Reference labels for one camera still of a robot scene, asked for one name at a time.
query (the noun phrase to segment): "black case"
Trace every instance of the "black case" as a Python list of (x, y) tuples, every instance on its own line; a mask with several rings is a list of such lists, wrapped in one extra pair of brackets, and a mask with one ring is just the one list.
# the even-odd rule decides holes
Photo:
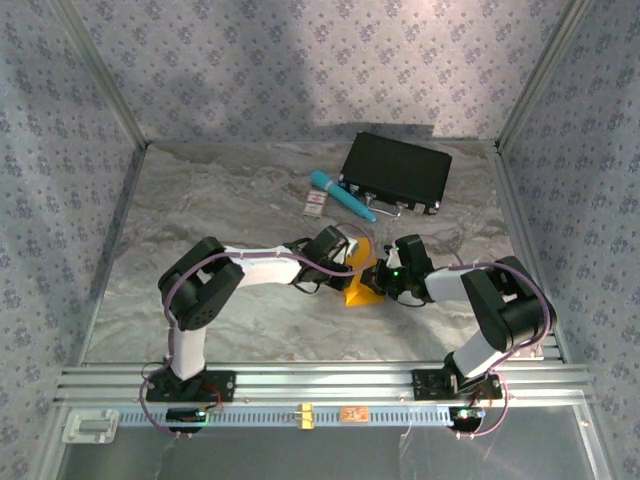
[(372, 194), (417, 213), (438, 212), (449, 176), (451, 155), (358, 133), (340, 174), (340, 185), (357, 195)]

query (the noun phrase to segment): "patterned wallpaper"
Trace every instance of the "patterned wallpaper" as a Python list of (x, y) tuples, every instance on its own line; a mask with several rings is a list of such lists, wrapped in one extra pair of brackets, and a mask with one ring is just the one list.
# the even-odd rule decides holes
[(1, 479), (78, 355), (133, 152), (47, 5), (0, 2)]
[(597, 2), (507, 155), (577, 362), (640, 478), (640, 3)]
[(494, 139), (566, 0), (76, 0), (150, 142)]

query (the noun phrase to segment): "gray marble tabletop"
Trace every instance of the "gray marble tabletop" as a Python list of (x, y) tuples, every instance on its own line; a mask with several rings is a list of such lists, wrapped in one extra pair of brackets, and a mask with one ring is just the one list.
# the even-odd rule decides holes
[[(151, 146), (117, 246), (87, 362), (159, 360), (167, 324), (157, 282), (195, 243), (273, 247), (337, 222), (352, 222), (382, 246), (410, 233), (434, 235), (434, 265), (513, 253), (493, 187), (486, 144), (425, 144), (452, 155), (440, 212), (369, 223), (329, 199), (320, 219), (301, 215), (309, 175), (337, 176), (350, 144), (299, 143)], [(345, 307), (327, 287), (313, 296), (290, 286), (236, 291), (207, 332), (208, 361), (442, 360), (477, 330), (468, 304), (423, 308), (383, 304)]]

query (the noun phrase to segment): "orange label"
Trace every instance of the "orange label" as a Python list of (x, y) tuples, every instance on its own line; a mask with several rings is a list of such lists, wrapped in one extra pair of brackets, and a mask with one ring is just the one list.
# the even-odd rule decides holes
[(340, 421), (344, 423), (367, 423), (369, 421), (368, 407), (342, 407)]

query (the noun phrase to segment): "blue marker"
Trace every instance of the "blue marker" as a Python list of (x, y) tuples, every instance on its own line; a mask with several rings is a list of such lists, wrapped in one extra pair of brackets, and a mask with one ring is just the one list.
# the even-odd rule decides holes
[(311, 173), (311, 183), (313, 183), (320, 190), (329, 192), (329, 195), (337, 199), (342, 204), (346, 205), (361, 217), (366, 218), (367, 220), (370, 220), (372, 222), (376, 221), (376, 216), (371, 213), (371, 210), (369, 210), (364, 203), (359, 201), (346, 190), (333, 183), (331, 177), (329, 177), (329, 175), (327, 175), (326, 173), (321, 172), (320, 170), (314, 170)]

